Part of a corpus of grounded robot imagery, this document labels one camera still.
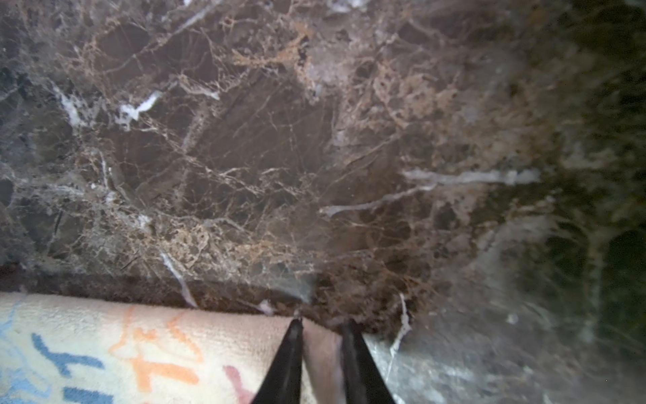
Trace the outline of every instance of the cream fabric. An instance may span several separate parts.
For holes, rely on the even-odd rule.
[[[248,404],[290,320],[0,293],[0,404]],[[343,402],[340,337],[304,344],[301,401]]]

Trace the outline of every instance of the printed towel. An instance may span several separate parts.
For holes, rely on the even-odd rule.
[[[248,404],[290,320],[0,293],[0,404]],[[304,321],[302,403],[343,402],[339,344]]]

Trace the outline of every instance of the white towel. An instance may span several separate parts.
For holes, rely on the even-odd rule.
[[[0,293],[0,404],[248,404],[287,317]],[[342,403],[340,337],[304,321],[302,403]]]

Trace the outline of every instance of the marble surface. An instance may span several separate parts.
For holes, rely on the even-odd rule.
[[[352,316],[409,404],[640,402],[627,3],[5,0],[2,289]]]

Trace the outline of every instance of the folded cloth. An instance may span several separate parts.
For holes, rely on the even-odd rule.
[[[0,404],[248,404],[290,320],[0,293]],[[303,340],[301,402],[344,402],[340,337]]]

